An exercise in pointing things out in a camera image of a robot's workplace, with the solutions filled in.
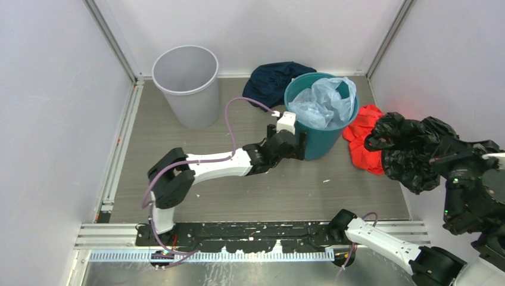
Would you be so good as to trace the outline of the teal plastic bucket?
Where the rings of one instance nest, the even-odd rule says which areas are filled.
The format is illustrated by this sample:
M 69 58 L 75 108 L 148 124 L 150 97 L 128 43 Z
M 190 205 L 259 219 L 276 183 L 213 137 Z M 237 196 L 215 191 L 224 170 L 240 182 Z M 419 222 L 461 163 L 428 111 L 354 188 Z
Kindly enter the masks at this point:
M 290 100 L 294 99 L 294 96 L 296 96 L 296 94 L 302 91 L 304 88 L 309 88 L 311 84 L 318 79 L 330 77 L 336 76 L 327 73 L 314 72 L 303 74 L 293 79 L 292 82 L 287 86 L 283 97 L 286 108 L 287 103 Z M 357 107 L 354 108 L 354 114 L 351 118 L 350 123 L 352 123 L 356 118 L 358 109 L 359 99 L 357 96 Z M 326 155 L 333 148 L 338 138 L 342 135 L 344 128 L 346 128 L 349 124 L 340 129 L 314 129 L 296 119 L 296 136 L 299 138 L 300 132 L 307 132 L 305 160 L 315 160 Z

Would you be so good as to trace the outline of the black trash bag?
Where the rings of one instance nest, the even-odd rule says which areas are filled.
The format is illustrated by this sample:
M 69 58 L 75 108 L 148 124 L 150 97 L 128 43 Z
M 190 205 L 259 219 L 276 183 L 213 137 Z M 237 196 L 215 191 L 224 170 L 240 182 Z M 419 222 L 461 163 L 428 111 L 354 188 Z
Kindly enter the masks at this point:
M 429 160 L 444 137 L 459 138 L 446 122 L 435 117 L 407 119 L 400 113 L 384 114 L 364 140 L 370 152 L 380 151 L 385 175 L 410 192 L 420 194 L 439 185 L 439 174 Z

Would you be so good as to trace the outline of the grey translucent trash bin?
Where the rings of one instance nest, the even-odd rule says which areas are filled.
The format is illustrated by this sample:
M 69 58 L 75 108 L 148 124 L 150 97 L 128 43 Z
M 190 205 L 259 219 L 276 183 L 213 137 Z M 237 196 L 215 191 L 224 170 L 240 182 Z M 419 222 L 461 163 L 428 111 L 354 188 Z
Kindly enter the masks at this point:
M 156 59 L 152 80 L 180 124 L 201 129 L 212 125 L 220 113 L 218 71 L 219 62 L 213 52 L 198 45 L 184 45 Z

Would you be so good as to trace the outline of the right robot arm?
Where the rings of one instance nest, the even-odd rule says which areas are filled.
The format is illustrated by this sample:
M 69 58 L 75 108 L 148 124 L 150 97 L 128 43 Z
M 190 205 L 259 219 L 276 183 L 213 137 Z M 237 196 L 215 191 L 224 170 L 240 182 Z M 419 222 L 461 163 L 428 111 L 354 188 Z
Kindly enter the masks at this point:
M 503 285 L 504 151 L 491 140 L 444 138 L 429 163 L 446 180 L 444 229 L 453 235 L 477 232 L 477 258 L 465 262 L 443 248 L 408 243 L 345 209 L 329 223 L 332 240 L 372 249 L 416 285 Z

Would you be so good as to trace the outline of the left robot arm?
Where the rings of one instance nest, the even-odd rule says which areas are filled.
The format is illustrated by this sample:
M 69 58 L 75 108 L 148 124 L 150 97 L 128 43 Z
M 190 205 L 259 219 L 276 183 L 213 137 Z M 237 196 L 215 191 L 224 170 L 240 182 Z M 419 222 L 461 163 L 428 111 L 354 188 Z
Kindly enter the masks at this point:
M 160 246 L 174 237 L 174 210 L 190 188 L 198 183 L 227 176 L 267 173 L 283 159 L 305 159 L 307 134 L 299 135 L 270 124 L 259 143 L 247 144 L 235 152 L 195 155 L 180 147 L 170 150 L 147 173 L 149 180 L 144 204 L 151 205 L 150 237 Z

